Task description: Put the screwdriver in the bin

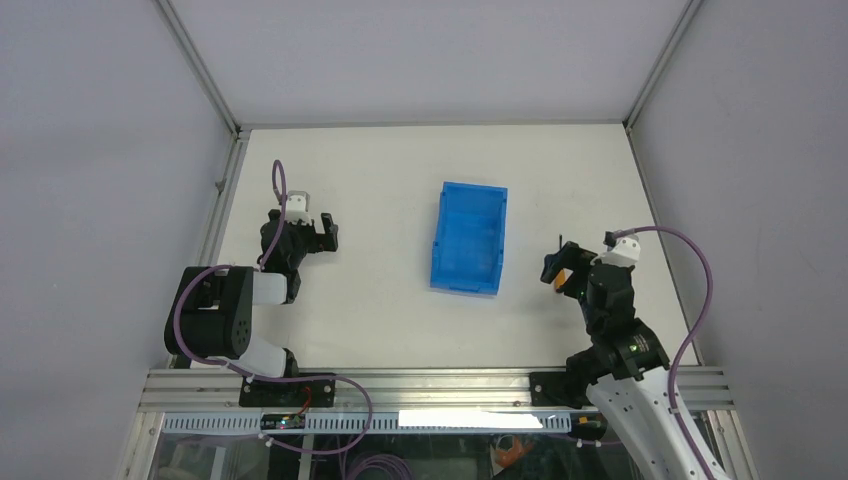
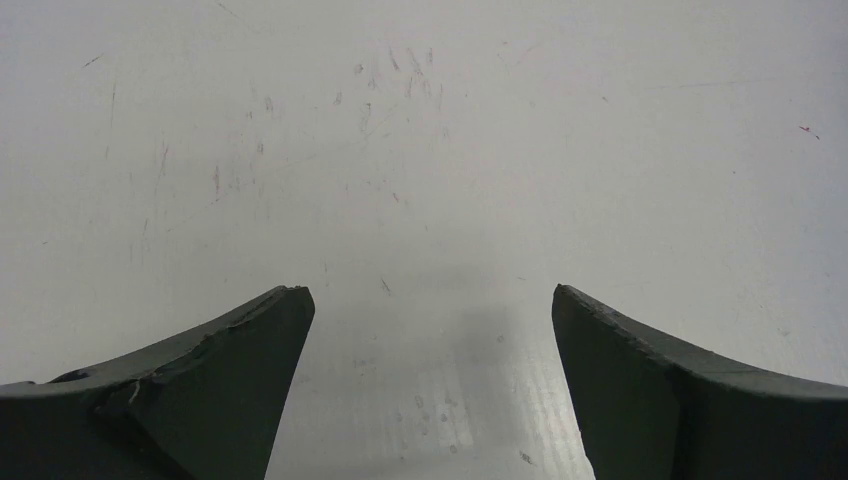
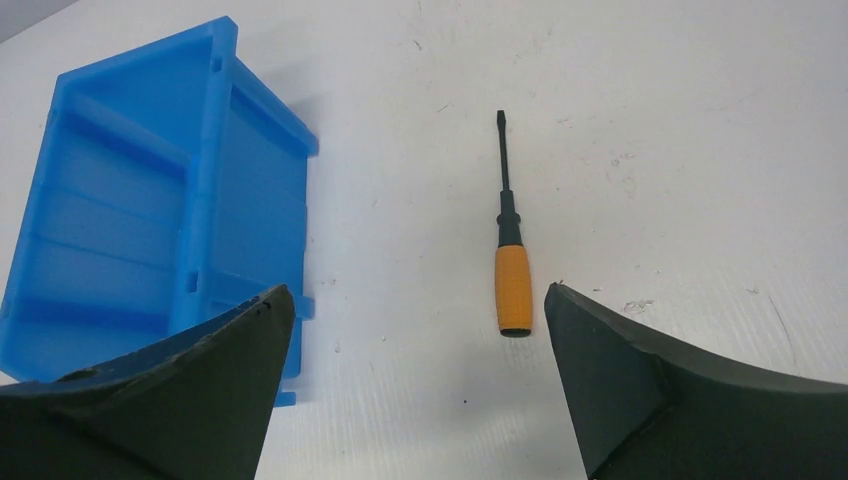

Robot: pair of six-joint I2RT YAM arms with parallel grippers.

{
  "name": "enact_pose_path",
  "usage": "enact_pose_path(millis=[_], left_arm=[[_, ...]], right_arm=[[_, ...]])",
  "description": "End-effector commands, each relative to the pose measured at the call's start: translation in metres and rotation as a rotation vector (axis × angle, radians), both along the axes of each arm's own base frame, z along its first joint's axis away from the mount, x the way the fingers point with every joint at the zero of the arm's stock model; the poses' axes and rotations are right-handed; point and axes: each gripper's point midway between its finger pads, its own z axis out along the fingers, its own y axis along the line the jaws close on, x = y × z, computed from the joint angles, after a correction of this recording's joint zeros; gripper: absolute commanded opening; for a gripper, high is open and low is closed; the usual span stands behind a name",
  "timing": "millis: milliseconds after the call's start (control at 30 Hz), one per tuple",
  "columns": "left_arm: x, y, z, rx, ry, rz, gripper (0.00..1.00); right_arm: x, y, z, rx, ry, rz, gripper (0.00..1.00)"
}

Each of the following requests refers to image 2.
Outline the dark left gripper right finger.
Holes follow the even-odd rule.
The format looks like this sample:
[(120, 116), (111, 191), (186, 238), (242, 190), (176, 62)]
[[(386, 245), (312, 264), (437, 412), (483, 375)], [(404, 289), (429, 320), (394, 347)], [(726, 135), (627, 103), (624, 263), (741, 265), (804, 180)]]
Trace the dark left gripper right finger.
[(843, 479), (847, 390), (744, 364), (568, 286), (552, 324), (598, 479)]

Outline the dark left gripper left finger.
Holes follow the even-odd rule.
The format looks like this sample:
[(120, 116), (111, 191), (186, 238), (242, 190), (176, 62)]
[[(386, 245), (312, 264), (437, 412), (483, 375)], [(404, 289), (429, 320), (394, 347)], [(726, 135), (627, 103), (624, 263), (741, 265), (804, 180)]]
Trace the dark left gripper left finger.
[(261, 479), (315, 314), (279, 286), (49, 382), (1, 388), (5, 479)]

